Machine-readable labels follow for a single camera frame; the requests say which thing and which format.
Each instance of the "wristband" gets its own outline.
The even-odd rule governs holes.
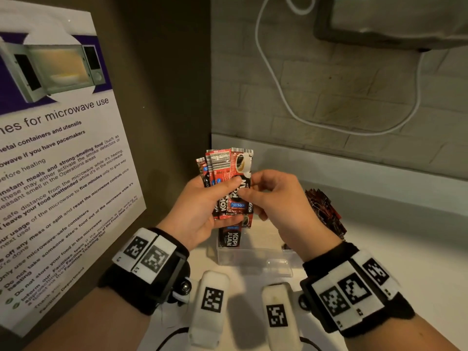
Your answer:
[[[182,243],[158,228],[139,229],[114,256],[98,287],[109,287],[141,313],[152,315],[168,301],[173,289],[187,294],[190,253]]]
[[[326,332],[365,334],[389,318],[412,319],[414,310],[398,283],[371,254],[343,242],[304,263],[301,281],[307,307]]]

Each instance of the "person's left hand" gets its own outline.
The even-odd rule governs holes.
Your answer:
[[[236,225],[243,219],[235,215],[227,219],[214,220],[212,212],[216,202],[241,185],[239,176],[229,181],[204,187],[200,176],[190,180],[166,218],[157,228],[171,234],[189,251],[209,238],[211,230]]]

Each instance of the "purple background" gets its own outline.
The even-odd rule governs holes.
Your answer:
[[[0,36],[7,43],[23,44],[27,33],[0,32]],[[83,45],[94,45],[96,47],[97,56],[99,58],[99,62],[101,63],[102,74],[106,79],[106,83],[97,85],[93,93],[112,89],[112,84],[110,83],[107,67],[104,63],[104,57],[102,56],[101,45],[99,44],[97,36],[73,35],[73,37],[76,38],[76,40],[78,40]],[[54,102],[56,101],[46,96],[38,100],[37,102],[27,103],[23,99],[20,90],[16,86],[16,83],[11,77],[7,66],[3,62],[3,59],[0,58],[0,115],[10,112],[21,111],[28,108],[43,106]]]

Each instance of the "brick wall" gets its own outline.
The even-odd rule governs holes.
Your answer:
[[[403,128],[349,136],[286,111],[255,46],[262,1],[212,0],[214,133],[468,179],[468,47],[426,54],[422,106]],[[313,16],[296,16],[284,0],[270,0],[260,24],[260,44],[297,115],[372,131],[406,117],[417,53],[332,44],[312,28]]]

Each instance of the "black cable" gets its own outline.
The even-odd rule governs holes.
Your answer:
[[[169,341],[169,339],[171,337],[173,337],[174,335],[177,335],[177,334],[184,334],[184,333],[188,333],[189,332],[189,328],[180,328],[180,329],[177,329],[176,331],[174,331],[172,334],[170,334],[168,337],[166,337],[164,339],[163,342],[161,342],[161,345],[159,345],[159,347],[156,349],[156,351],[161,351],[161,348],[166,344],[167,341]]]
[[[306,337],[300,337],[299,338],[301,340],[301,342],[303,343],[308,343],[309,345],[312,345],[313,347],[315,347],[318,351],[322,351],[321,348],[319,348],[314,342],[310,341],[308,338]]]

